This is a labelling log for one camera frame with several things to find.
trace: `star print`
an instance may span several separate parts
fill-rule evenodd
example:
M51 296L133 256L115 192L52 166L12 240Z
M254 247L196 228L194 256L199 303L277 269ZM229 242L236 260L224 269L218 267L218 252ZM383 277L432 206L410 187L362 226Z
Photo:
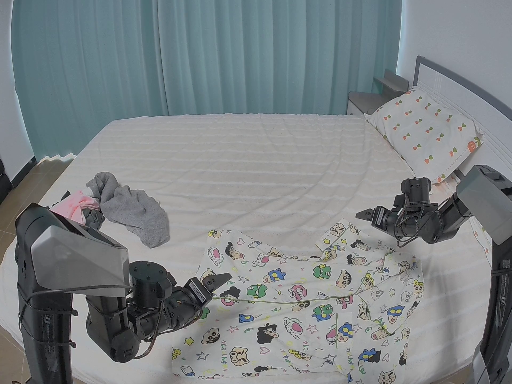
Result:
M203 353L203 352L201 351L201 353L200 353L200 354L196 354L196 355L197 355L197 359L198 359L198 360L206 360L206 358L207 358L210 354L209 354L209 353Z
M337 355L328 355L327 357L324 357L323 359L328 362L329 364L334 364L334 359L337 357Z
M311 334L316 333L318 331L317 325L312 326L311 324L308 324L308 326L309 327L306 330L309 331Z

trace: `pink garment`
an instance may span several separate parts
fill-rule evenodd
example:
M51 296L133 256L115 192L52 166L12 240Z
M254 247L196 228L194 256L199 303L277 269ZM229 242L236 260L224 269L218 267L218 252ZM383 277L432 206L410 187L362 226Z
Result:
M99 202L97 199L84 195L79 190L52 206L50 210L81 225L85 225L86 218L82 213L84 208L99 209Z

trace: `teal curtain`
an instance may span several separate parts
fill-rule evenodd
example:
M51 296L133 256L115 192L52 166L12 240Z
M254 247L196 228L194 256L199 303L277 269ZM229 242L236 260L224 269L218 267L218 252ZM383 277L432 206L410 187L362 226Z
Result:
M121 118L344 114L395 70L400 15L401 0L14 0L16 91L38 158Z

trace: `robotic arm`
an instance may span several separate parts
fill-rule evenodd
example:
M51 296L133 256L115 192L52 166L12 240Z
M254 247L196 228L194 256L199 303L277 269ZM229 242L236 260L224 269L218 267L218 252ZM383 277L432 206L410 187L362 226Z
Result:
M367 209L356 218L390 234L403 247L416 238L437 243L453 238L475 216L493 240L490 300L482 341L467 384L512 382L512 182L487 165L475 165L441 206L431 203L428 178L406 179L394 208Z
M202 315L229 273L177 286L152 262L128 262L128 250L87 226L35 203L16 219L19 327L32 377L29 384L72 384L73 293L86 295L89 337L115 362L149 354L157 336ZM137 356L139 344L150 342Z

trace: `bed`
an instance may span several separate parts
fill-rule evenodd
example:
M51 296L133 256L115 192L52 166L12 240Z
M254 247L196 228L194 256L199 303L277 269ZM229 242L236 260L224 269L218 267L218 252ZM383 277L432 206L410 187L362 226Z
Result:
M444 100L447 91L439 80L458 78L446 74L447 70L419 57L414 83ZM446 98L451 106L458 106L460 98L467 101L468 96L475 95L496 115L504 116L500 108L506 107L456 84L462 87L462 94L450 86L451 95ZM478 110L471 101L459 108L469 110L470 116ZM482 128L487 134L488 126L483 124ZM500 131L493 132L503 138ZM500 147L510 150L512 144L490 144L494 148L475 153L483 161L473 163L496 158L486 163L499 162L495 168L512 177L507 157L497 151ZM211 229L240 230L287 253L317 254L315 240L338 218L354 218L355 212L376 205L391 206L401 181L413 176L379 132L355 116L142 117L106 126L54 183L41 204L52 205L67 190L85 187L97 172L105 170L121 184L144 189L161 204L169 215L170 241L148 249L122 225L106 221L101 231L129 249L131 262L160 263L179 282L195 275ZM432 201L441 202L451 195L453 187L451 180L434 187ZM376 232L369 222L360 221L359 226L366 233ZM0 266L0 324L22 344L14 248L15 242ZM436 245L414 241L407 249L422 260L429 289L422 311L413 318L406 382L427 384L469 363L483 332L490 268L469 223L455 239ZM75 377L90 384L188 381L170 372L172 334L159 337L150 356L117 364L86 334L84 296L74 295L73 307L79 312L72 320L71 332L77 343L71 352ZM340 375L334 373L289 375L273 382L327 384L339 380ZM238 381L219 379L221 384Z

